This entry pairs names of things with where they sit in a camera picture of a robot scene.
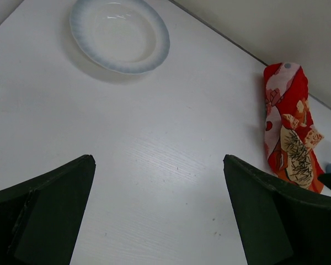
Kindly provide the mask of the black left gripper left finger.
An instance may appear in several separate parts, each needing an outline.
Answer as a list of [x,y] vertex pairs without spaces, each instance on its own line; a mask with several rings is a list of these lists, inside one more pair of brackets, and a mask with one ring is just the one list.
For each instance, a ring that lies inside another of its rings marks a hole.
[[94,174],[83,155],[0,190],[0,264],[69,264]]

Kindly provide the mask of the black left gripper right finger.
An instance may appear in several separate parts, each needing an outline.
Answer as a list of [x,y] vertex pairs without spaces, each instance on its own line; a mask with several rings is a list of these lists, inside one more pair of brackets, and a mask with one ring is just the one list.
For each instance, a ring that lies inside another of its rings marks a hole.
[[234,155],[224,174],[248,264],[331,264],[331,197]]

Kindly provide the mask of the red patterned cloth placemat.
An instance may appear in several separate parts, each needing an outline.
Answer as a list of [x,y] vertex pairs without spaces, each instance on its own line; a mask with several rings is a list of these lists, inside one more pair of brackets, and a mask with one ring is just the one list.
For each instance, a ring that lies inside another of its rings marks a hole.
[[264,149],[272,172],[280,179],[320,193],[323,170],[314,148],[324,136],[316,129],[308,102],[308,79],[292,62],[264,69]]

